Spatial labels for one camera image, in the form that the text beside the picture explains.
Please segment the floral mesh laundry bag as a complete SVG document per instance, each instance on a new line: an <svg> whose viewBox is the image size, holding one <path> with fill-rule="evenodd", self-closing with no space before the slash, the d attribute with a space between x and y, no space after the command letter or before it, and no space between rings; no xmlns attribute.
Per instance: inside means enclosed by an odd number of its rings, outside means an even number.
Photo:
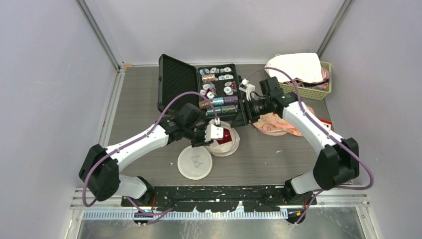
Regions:
<svg viewBox="0 0 422 239"><path fill-rule="evenodd" d="M261 133L269 136L283 136L286 134L303 136L292 124L275 113L261 115L258 121L253 123L253 126Z"/></svg>

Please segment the red bra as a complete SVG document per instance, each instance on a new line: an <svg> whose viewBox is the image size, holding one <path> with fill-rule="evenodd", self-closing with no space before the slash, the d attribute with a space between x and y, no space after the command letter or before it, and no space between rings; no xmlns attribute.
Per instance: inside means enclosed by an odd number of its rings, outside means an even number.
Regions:
<svg viewBox="0 0 422 239"><path fill-rule="evenodd" d="M223 138L220 139L220 140L217 140L217 143L219 145L222 145L222 144L225 144L225 143L228 143L228 142L232 142L232 137L231 137L230 130L225 128L223 130Z"/></svg>

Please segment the white bra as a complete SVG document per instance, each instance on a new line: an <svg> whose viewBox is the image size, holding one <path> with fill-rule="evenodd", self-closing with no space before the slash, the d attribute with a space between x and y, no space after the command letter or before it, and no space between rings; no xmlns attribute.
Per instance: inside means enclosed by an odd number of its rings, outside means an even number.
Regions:
<svg viewBox="0 0 422 239"><path fill-rule="evenodd" d="M277 68L287 73L292 79L304 83L323 81L321 64L316 53L282 54L270 59L265 67Z"/></svg>

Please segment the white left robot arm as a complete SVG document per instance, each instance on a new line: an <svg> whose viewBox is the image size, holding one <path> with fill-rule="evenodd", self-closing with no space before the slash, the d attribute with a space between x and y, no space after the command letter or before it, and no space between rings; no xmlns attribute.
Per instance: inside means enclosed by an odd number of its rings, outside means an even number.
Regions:
<svg viewBox="0 0 422 239"><path fill-rule="evenodd" d="M210 145L222 135L219 120L205 122L201 110L185 104L173 116L161 115L147 130L115 145L92 146L80 169L83 198L90 191L95 201L112 196L131 197L141 206L152 202L153 188L141 176L129 177L121 172L142 156L174 141L186 138L193 147Z"/></svg>

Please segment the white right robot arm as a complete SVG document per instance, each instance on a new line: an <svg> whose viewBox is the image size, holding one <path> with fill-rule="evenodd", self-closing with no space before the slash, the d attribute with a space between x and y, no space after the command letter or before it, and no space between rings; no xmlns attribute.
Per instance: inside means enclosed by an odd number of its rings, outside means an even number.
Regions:
<svg viewBox="0 0 422 239"><path fill-rule="evenodd" d="M251 97L255 87L246 79L234 87L241 95L239 103L246 110L245 118L253 123L260 116L275 113L296 128L317 153L311 171L285 182L283 194L288 203L297 204L304 198L304 193L330 190L359 176L359 162L355 159L359 152L356 140L344 139L326 127L310 113L296 93L285 93L275 77L259 84L263 97L258 100Z"/></svg>

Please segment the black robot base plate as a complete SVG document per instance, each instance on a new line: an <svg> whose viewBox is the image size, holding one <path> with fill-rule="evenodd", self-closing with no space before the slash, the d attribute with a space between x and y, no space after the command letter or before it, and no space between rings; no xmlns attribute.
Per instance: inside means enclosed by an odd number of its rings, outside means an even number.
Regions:
<svg viewBox="0 0 422 239"><path fill-rule="evenodd" d="M139 207L154 206L159 212L172 208L174 212L233 212L243 207L245 212L275 212L279 206L303 209L312 204L314 193L307 192L287 199L283 186L156 186L145 199L134 200Z"/></svg>

